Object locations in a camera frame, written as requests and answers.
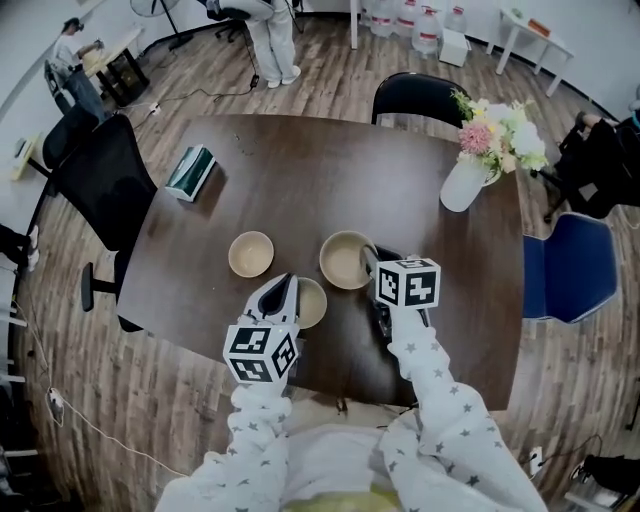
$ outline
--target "tissue box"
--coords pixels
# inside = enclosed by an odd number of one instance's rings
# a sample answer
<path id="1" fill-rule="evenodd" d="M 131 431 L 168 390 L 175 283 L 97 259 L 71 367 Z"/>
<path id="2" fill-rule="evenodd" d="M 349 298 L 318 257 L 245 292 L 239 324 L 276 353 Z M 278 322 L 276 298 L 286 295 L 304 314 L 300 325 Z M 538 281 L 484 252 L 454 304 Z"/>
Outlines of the tissue box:
<path id="1" fill-rule="evenodd" d="M 443 29 L 440 47 L 440 61 L 454 66 L 463 66 L 471 45 L 464 34 Z"/>
<path id="2" fill-rule="evenodd" d="M 172 196 L 192 203 L 215 162 L 202 144 L 188 148 L 164 188 Z"/>

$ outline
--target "yellow cloth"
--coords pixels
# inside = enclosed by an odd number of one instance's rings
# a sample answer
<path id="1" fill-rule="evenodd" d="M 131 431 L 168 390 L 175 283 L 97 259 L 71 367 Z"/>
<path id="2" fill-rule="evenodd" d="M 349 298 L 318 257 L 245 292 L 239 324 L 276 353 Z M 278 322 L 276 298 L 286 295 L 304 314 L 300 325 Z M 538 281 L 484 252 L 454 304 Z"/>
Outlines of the yellow cloth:
<path id="1" fill-rule="evenodd" d="M 370 492 L 332 492 L 289 503 L 283 512 L 400 512 L 395 492 L 371 486 Z"/>

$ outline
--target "beige bowl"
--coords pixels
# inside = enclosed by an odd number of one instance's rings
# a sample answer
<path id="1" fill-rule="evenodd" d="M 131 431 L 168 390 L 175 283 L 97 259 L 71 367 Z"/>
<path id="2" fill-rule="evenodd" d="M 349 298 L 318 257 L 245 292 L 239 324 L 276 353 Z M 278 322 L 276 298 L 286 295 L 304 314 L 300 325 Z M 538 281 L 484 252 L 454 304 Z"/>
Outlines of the beige bowl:
<path id="1" fill-rule="evenodd" d="M 273 243 L 259 231 L 247 231 L 229 247 L 229 266 L 241 277 L 256 277 L 273 261 Z"/>
<path id="2" fill-rule="evenodd" d="M 360 250 L 373 242 L 356 231 L 334 233 L 320 249 L 320 269 L 327 280 L 344 290 L 362 288 L 370 280 L 360 263 Z"/>
<path id="3" fill-rule="evenodd" d="M 316 325 L 327 312 L 327 294 L 322 286 L 308 277 L 299 277 L 300 283 L 300 329 L 308 329 Z"/>

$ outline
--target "blue chair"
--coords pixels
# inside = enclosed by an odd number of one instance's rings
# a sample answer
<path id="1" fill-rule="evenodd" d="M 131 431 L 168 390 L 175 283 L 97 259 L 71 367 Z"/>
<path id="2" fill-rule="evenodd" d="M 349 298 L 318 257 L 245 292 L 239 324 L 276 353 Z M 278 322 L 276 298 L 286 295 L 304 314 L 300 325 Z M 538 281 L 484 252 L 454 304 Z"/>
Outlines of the blue chair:
<path id="1" fill-rule="evenodd" d="M 611 231 L 581 214 L 562 214 L 546 240 L 525 236 L 524 268 L 524 318 L 578 322 L 616 293 Z"/>

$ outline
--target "chair armrest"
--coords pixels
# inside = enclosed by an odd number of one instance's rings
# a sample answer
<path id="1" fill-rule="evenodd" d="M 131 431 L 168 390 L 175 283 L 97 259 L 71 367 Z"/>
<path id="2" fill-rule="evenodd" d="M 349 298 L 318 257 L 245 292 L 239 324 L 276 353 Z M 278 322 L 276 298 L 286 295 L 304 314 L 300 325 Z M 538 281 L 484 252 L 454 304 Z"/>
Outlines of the chair armrest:
<path id="1" fill-rule="evenodd" d="M 91 311 L 93 309 L 93 263 L 87 263 L 82 269 L 80 295 L 82 296 L 82 310 L 85 313 Z"/>

